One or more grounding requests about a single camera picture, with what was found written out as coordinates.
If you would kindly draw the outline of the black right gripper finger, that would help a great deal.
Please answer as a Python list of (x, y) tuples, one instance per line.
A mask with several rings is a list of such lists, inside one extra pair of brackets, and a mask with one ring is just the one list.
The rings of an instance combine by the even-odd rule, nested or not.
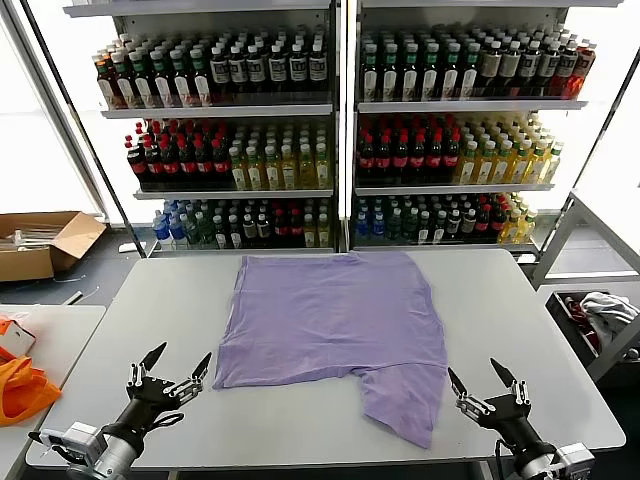
[(470, 394), (451, 367), (448, 368), (452, 390), (456, 396), (456, 406), (465, 415), (490, 415), (494, 406)]
[(529, 404), (530, 398), (527, 383), (524, 380), (517, 380), (511, 371), (495, 358), (491, 358), (490, 363), (501, 382), (515, 397), (515, 403)]

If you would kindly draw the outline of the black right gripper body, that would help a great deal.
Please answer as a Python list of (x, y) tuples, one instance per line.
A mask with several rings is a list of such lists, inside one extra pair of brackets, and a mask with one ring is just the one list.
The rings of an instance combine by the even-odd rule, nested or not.
[(535, 459), (555, 452), (555, 447), (544, 442), (529, 423), (530, 405), (517, 404), (512, 394), (486, 399), (485, 402), (495, 408), (489, 414), (483, 414), (479, 425), (495, 430), (507, 448), (519, 459)]

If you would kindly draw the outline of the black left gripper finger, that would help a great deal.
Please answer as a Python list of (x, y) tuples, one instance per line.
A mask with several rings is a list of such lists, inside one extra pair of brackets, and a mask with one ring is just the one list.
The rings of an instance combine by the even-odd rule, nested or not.
[(141, 386), (147, 373), (155, 366), (167, 346), (166, 342), (161, 343), (155, 349), (149, 351), (138, 363), (130, 366), (129, 386)]
[(191, 401), (197, 397), (203, 390), (203, 381), (208, 373), (211, 357), (212, 353), (208, 352), (186, 380), (171, 387), (168, 390), (169, 397), (176, 401)]

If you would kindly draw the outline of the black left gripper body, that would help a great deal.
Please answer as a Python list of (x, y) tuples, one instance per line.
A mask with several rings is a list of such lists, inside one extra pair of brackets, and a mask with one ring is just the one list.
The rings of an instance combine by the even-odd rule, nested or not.
[(126, 441), (142, 441), (152, 425), (164, 412), (178, 409), (178, 401), (166, 389), (174, 382), (144, 377), (126, 388), (129, 403), (111, 424), (104, 427), (104, 433)]

